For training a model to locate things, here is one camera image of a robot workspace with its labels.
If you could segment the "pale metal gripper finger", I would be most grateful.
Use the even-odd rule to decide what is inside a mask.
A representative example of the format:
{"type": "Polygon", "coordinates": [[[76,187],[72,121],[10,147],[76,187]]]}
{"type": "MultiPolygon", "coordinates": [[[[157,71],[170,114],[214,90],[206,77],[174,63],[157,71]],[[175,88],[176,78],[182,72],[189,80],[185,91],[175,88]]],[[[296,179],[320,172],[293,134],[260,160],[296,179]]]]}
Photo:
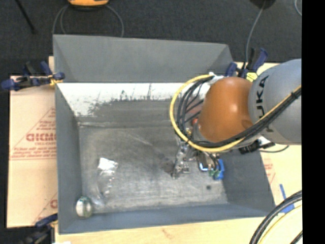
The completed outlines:
{"type": "Polygon", "coordinates": [[[175,161],[171,172],[172,179],[177,179],[182,174],[190,174],[189,164],[183,161],[181,162],[175,161]]]}
{"type": "Polygon", "coordinates": [[[190,150],[190,146],[187,143],[180,142],[177,150],[177,160],[187,161],[189,150],[190,150]]]}

